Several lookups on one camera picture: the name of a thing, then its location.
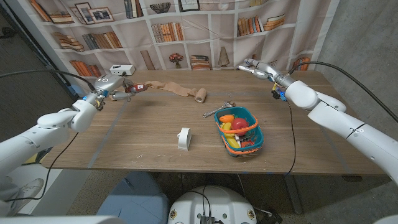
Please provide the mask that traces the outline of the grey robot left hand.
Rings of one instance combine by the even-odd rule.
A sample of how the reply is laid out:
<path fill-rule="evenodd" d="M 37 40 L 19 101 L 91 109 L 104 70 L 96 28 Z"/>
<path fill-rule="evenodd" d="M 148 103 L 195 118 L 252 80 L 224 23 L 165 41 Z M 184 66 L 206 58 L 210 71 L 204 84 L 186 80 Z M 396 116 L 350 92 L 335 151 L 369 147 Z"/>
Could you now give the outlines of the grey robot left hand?
<path fill-rule="evenodd" d="M 95 81 L 94 93 L 105 98 L 111 96 L 114 100 L 126 100 L 136 95 L 134 92 L 117 91 L 121 86 L 126 90 L 133 86 L 133 82 L 119 75 L 104 75 Z"/>

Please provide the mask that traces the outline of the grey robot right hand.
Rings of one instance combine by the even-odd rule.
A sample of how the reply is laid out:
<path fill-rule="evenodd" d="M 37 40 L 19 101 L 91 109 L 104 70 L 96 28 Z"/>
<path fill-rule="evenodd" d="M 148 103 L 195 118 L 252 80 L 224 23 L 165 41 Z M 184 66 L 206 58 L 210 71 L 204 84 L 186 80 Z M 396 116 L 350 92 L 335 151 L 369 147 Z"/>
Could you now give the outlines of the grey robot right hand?
<path fill-rule="evenodd" d="M 250 58 L 245 59 L 241 65 L 238 65 L 237 69 L 251 73 L 258 79 L 270 80 L 284 88 L 288 88 L 295 82 L 293 78 L 283 74 L 281 71 L 269 65 L 268 63 L 263 63 Z"/>

